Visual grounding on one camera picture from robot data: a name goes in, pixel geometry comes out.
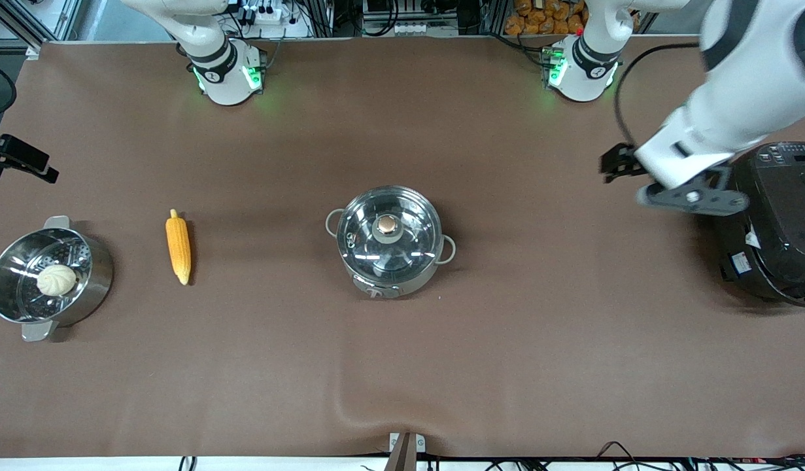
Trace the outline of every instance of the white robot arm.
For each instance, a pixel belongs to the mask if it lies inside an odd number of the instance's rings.
[[[178,39],[193,63],[202,92],[220,105],[236,105],[262,92],[261,51],[241,39],[228,39],[213,15],[227,0],[122,0],[153,18]]]
[[[634,151],[657,181],[638,202],[729,215],[747,199],[726,182],[714,190],[704,173],[805,117],[805,0],[716,0],[699,47],[707,81]],[[611,166],[603,167],[608,174]]]
[[[561,48],[561,66],[545,72],[546,83],[574,101],[592,101],[611,84],[617,58],[632,36],[629,9],[668,12],[690,0],[585,0],[588,23],[582,36],[569,35],[553,45]]]

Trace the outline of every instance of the yellow corn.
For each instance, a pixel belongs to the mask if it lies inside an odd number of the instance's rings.
[[[190,238],[187,236],[187,223],[175,209],[170,209],[166,224],[167,247],[169,247],[169,261],[172,262],[173,271],[181,284],[186,285],[190,280]]]

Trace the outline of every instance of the pot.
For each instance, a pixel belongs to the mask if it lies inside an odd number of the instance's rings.
[[[339,213],[333,232],[330,221]],[[417,291],[438,266],[452,262],[456,252],[453,239],[441,232],[434,206],[403,186],[360,194],[344,209],[330,212],[326,229],[337,239],[352,282],[370,298],[398,298]],[[452,245],[452,254],[441,260],[446,242]]]
[[[71,229],[68,217],[49,218],[1,254],[0,316],[21,324],[26,342],[47,339],[59,325],[94,312],[109,292],[112,272],[103,245]],[[50,287],[43,283],[50,280],[47,273],[64,281]]]

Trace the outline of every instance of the brown table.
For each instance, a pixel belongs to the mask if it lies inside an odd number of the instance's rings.
[[[20,75],[2,131],[61,177],[5,174],[0,251],[67,214],[117,271],[64,342],[0,319],[0,456],[372,453],[402,429],[443,455],[805,452],[805,310],[722,283],[699,220],[634,203],[647,178],[602,184],[611,93],[545,92],[492,39],[285,44],[230,108],[184,63],[46,45]],[[694,50],[644,60],[623,92],[636,137],[702,80]],[[426,194],[458,247],[393,302],[356,291],[322,227],[382,184]]]

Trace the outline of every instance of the pot handle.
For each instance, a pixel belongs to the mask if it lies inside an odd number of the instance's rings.
[[[41,324],[23,324],[22,340],[25,342],[38,342],[47,339],[57,325],[59,325],[59,322],[55,320],[49,320]]]
[[[49,217],[44,222],[43,229],[71,229],[71,218]]]
[[[457,253],[457,245],[455,245],[453,238],[443,234],[443,243],[445,244],[446,242],[448,242],[449,245],[452,245],[452,254],[450,254],[446,260],[436,260],[436,262],[434,262],[435,265],[446,265],[448,262],[452,262],[452,260],[454,260],[454,256]]]
[[[327,221],[324,223],[324,227],[325,227],[325,229],[327,229],[327,234],[330,234],[331,236],[333,236],[333,238],[336,238],[337,236],[336,236],[336,233],[334,233],[334,232],[332,232],[330,230],[330,220],[331,220],[331,218],[334,217],[334,215],[342,213],[342,212],[345,212],[345,211],[343,209],[333,209],[333,211],[330,211],[330,214],[327,215]]]

